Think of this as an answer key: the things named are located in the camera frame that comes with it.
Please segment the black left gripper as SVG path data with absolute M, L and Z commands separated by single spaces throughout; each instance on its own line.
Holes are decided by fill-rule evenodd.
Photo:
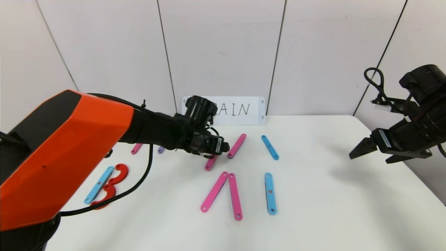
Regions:
M 221 155 L 228 152 L 230 145 L 224 139 L 210 133 L 194 132 L 192 135 L 192 151 L 199 155 Z

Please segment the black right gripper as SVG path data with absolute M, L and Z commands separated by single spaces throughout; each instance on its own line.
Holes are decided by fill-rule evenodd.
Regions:
M 385 161 L 387 164 L 406 161 L 409 159 L 426 159 L 432 156 L 428 150 L 429 136 L 425 128 L 408 122 L 405 119 L 389 129 L 373 130 L 368 138 L 361 142 L 349 153 L 350 159 L 369 154 L 377 150 L 391 156 Z

